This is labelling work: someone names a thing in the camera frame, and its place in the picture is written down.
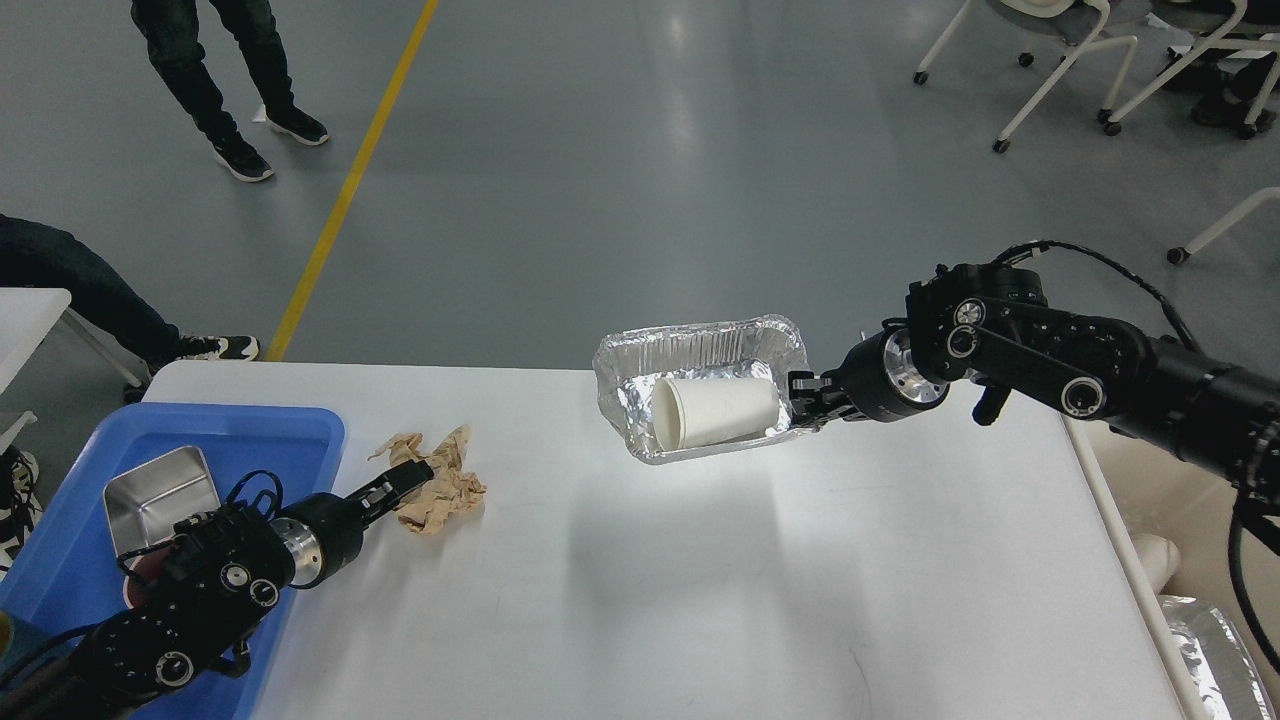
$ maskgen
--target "crumpled brown paper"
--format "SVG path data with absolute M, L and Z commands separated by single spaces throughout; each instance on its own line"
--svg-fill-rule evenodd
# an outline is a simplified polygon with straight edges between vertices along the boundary
M 462 425 L 449 433 L 434 452 L 422 455 L 417 448 L 422 443 L 422 433 L 399 433 L 369 456 L 372 460 L 389 451 L 392 468 L 408 460 L 426 460 L 435 473 L 396 509 L 401 525 L 415 533 L 434 536 L 449 515 L 466 515 L 484 503 L 488 488 L 480 484 L 475 473 L 462 471 L 470 439 L 471 425 Z

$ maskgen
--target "stainless steel container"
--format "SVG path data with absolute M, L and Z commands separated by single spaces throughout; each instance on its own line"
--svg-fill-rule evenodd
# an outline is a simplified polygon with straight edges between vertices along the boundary
M 751 320 L 644 328 L 600 341 L 591 361 L 600 414 L 631 455 L 650 465 L 760 447 L 813 430 L 791 427 L 787 373 L 808 370 L 804 341 L 782 315 Z M 768 378 L 778 388 L 778 421 L 760 437 L 663 452 L 653 432 L 653 391 L 660 378 Z
M 160 542 L 173 524 L 221 505 L 198 447 L 184 446 L 127 470 L 102 488 L 115 555 Z
M 1275 720 L 1267 691 L 1235 625 L 1212 605 L 1160 596 L 1160 609 L 1213 720 Z

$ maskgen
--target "black cable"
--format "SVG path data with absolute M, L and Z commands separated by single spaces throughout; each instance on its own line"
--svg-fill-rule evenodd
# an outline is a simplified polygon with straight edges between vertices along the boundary
M 1233 507 L 1231 529 L 1226 536 L 1226 568 L 1231 575 L 1231 589 L 1235 592 L 1235 601 L 1240 605 L 1240 615 L 1244 616 L 1244 624 L 1253 633 L 1253 639 L 1258 641 L 1262 655 L 1266 656 L 1271 667 L 1276 673 L 1280 673 L 1280 655 L 1276 655 L 1276 648 L 1271 644 L 1271 639 L 1267 638 L 1266 630 L 1262 629 L 1262 623 L 1258 621 L 1258 615 L 1253 611 L 1253 602 L 1249 601 L 1249 591 L 1244 588 L 1244 571 L 1240 568 L 1242 527 L 1239 506 Z
M 1073 245 L 1070 242 L 1060 242 L 1056 240 L 1037 240 L 1034 242 L 1015 245 L 1009 250 L 1005 250 L 1000 255 L 996 255 L 996 259 L 992 260 L 991 264 L 1015 265 L 1033 256 L 1037 251 L 1048 250 L 1051 247 L 1061 247 L 1062 250 L 1071 250 L 1082 255 L 1088 255 L 1089 258 L 1093 258 L 1094 260 L 1120 273 L 1121 275 L 1125 277 L 1125 279 L 1135 283 L 1142 290 L 1147 291 L 1148 295 L 1151 295 L 1152 297 L 1156 299 L 1157 302 L 1160 302 L 1160 309 L 1165 313 L 1165 319 L 1169 320 L 1169 324 L 1174 328 L 1174 332 L 1178 333 L 1178 340 L 1180 340 L 1188 350 L 1193 352 L 1202 352 L 1199 343 L 1196 342 L 1196 337 L 1192 336 L 1190 329 L 1187 328 L 1187 323 L 1183 322 L 1183 316 L 1178 313 L 1178 309 L 1174 307 L 1174 304 L 1170 302 L 1167 297 L 1165 297 L 1158 290 L 1156 290 L 1156 286 L 1142 279 L 1140 277 L 1138 277 L 1137 273 L 1134 273 L 1129 268 L 1125 268 L 1120 263 L 1116 263 L 1115 260 L 1107 258 L 1106 255 L 1098 252 L 1097 250 L 1084 247 L 1083 245 Z
M 65 633 L 59 633 L 59 634 L 49 638 L 47 641 L 40 643 L 40 647 L 37 647 L 36 650 L 28 652 L 27 655 L 23 655 L 22 660 L 19 660 L 14 665 L 12 665 L 8 670 L 4 671 L 4 674 L 0 674 L 0 689 L 4 689 L 5 685 L 8 685 L 9 683 L 12 683 L 14 678 L 17 678 L 23 670 L 26 670 L 28 665 L 31 665 L 32 662 L 35 662 L 36 660 L 38 660 L 41 655 L 45 655 L 50 650 L 54 650 L 55 647 L 63 644 L 64 642 L 67 642 L 67 641 L 69 641 L 72 638 L 78 638 L 81 635 L 87 635 L 88 632 L 92 630 L 96 626 L 97 626 L 97 623 L 92 623 L 90 625 L 81 625 L 79 628 L 72 628 L 70 630 L 67 630 Z
M 122 552 L 120 555 L 115 556 L 115 566 L 119 568 L 120 571 L 124 573 L 125 575 L 128 575 L 129 578 L 133 578 L 133 580 L 137 582 L 140 587 L 146 587 L 146 584 L 147 584 L 146 578 L 143 578 L 142 575 L 140 575 L 133 568 L 129 568 L 128 561 L 133 560 L 134 557 L 140 557 L 142 555 L 151 555 L 152 552 L 155 552 L 157 550 L 164 550 L 164 548 L 169 547 L 170 544 L 173 544 L 173 542 L 174 542 L 175 538 L 177 538 L 177 536 L 174 536 L 173 538 L 165 539 L 165 541 L 160 541 L 160 542 L 157 542 L 155 544 L 150 544 L 147 547 L 141 547 L 138 550 L 131 550 L 128 552 Z
M 271 491 L 266 489 L 260 491 L 253 497 L 253 502 L 251 502 L 250 505 L 256 507 L 260 500 L 262 500 L 264 497 L 269 498 L 270 505 L 268 506 L 266 512 L 262 512 L 262 515 L 268 520 L 270 520 L 271 518 L 275 516 L 276 512 L 280 511 L 280 502 L 284 500 L 284 483 L 280 482 L 279 475 L 276 475 L 270 470 L 253 470 L 252 473 L 246 474 L 236 483 L 234 487 L 232 487 L 232 491 L 227 493 L 227 500 L 224 500 L 223 503 L 230 505 L 232 502 L 236 502 L 236 498 L 239 497 L 239 493 L 244 488 L 244 484 L 257 475 L 266 475 L 268 478 L 271 478 L 271 484 L 275 486 L 275 492 L 273 493 Z

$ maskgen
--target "shoe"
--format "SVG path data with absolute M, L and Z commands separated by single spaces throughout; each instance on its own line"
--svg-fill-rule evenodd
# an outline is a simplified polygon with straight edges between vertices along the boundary
M 234 137 L 214 141 L 214 158 L 241 182 L 262 182 L 275 174 L 271 165 L 268 165 L 257 150 L 244 142 L 238 133 Z
M 302 145 L 324 145 L 329 140 L 329 131 L 320 124 L 320 120 L 297 108 L 288 108 L 274 114 L 268 111 L 266 124 L 275 132 L 284 133 Z
M 183 336 L 178 340 L 174 360 L 256 360 L 257 338 L 253 336 Z
M 1178 60 L 1170 60 L 1169 65 L 1165 65 L 1165 70 L 1170 68 Z M 1213 63 L 1203 63 L 1199 65 L 1188 65 L 1183 68 L 1180 73 L 1169 78 L 1169 82 L 1161 86 L 1161 90 L 1167 90 L 1170 92 L 1196 92 L 1199 95 L 1210 95 L 1212 92 L 1221 92 L 1226 83 L 1231 79 L 1231 76 L 1226 74 Z
M 1252 105 L 1253 101 L 1228 102 L 1222 100 L 1220 94 L 1213 92 L 1202 97 L 1192 108 L 1192 120 L 1198 126 L 1210 128 L 1242 128 Z M 1253 120 L 1253 127 L 1258 132 L 1267 132 L 1275 122 L 1276 114 L 1263 108 L 1262 113 L 1258 114 L 1258 119 Z
M 32 454 L 17 447 L 0 454 L 0 578 L 13 568 L 44 514 L 36 500 L 38 479 L 40 465 Z

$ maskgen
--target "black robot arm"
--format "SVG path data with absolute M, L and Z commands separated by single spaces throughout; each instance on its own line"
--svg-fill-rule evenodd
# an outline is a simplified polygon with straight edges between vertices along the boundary
M 1280 383 L 1123 320 L 1053 310 L 1036 273 L 1002 264 L 938 266 L 911 284 L 906 318 L 886 320 L 840 368 L 792 373 L 794 420 L 893 421 L 936 407 L 964 378 L 987 388 L 979 424 L 1016 391 L 1105 420 L 1280 511 Z
M 315 493 L 278 512 L 234 500 L 238 486 L 223 507 L 174 525 L 145 602 L 0 698 L 0 720 L 118 719 L 205 670 L 243 675 L 247 639 L 280 591 L 315 587 L 355 560 L 365 528 L 431 477 L 426 462 L 402 462 L 344 498 Z

